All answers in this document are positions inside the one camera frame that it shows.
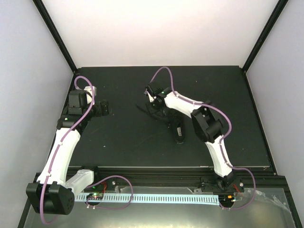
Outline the black canvas sneaker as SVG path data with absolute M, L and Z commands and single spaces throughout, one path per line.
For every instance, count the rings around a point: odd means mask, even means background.
M 173 139 L 177 144 L 182 144 L 185 141 L 185 124 L 184 115 L 171 108 L 155 109 L 154 105 L 146 104 L 147 112 L 150 117 L 156 121 L 164 122 L 170 129 Z

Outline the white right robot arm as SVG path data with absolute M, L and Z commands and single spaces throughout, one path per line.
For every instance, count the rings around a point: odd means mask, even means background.
M 151 108 L 157 111 L 169 108 L 192 120 L 196 136 L 205 143 L 213 161 L 217 188 L 228 191 L 233 186 L 235 175 L 224 143 L 224 128 L 228 124 L 230 133 L 232 126 L 229 120 L 224 121 L 226 116 L 223 112 L 209 103 L 192 100 L 169 88 L 163 89 L 156 82 L 146 86 L 145 94 Z

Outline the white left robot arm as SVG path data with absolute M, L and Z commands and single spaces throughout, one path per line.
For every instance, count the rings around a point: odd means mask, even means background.
M 27 197 L 36 213 L 68 215 L 75 197 L 87 186 L 98 189 L 101 176 L 81 169 L 70 179 L 67 171 L 72 154 L 89 121 L 109 114 L 108 101 L 96 101 L 95 86 L 75 89 L 57 122 L 57 130 L 47 163 L 36 182 L 28 184 Z

